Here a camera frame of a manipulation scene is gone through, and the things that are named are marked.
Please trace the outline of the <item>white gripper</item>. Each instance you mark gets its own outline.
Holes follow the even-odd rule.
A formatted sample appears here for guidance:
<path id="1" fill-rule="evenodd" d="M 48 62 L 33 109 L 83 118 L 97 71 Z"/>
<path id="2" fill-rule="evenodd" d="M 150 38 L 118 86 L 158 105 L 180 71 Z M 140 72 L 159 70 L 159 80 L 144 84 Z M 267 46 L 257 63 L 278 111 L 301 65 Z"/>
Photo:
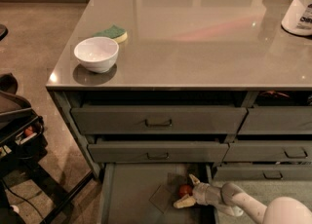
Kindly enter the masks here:
<path id="1" fill-rule="evenodd" d="M 175 208 L 191 207 L 196 203 L 199 205 L 219 205 L 222 203 L 220 188 L 200 182 L 193 174 L 189 174 L 189 177 L 194 185 L 193 196 L 183 196 L 181 199 L 174 202 Z"/>

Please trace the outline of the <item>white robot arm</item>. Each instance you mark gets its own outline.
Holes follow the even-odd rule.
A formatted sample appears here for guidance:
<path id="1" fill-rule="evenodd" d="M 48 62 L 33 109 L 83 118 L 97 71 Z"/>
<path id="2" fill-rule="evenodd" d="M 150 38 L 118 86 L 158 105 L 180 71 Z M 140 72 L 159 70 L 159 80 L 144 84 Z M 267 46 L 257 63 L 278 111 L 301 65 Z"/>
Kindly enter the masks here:
<path id="1" fill-rule="evenodd" d="M 234 183 L 215 187 L 189 175 L 193 187 L 174 202 L 175 208 L 194 205 L 212 205 L 217 210 L 234 217 L 244 213 L 255 224 L 312 224 L 312 211 L 300 201 L 279 197 L 264 205 Z"/>

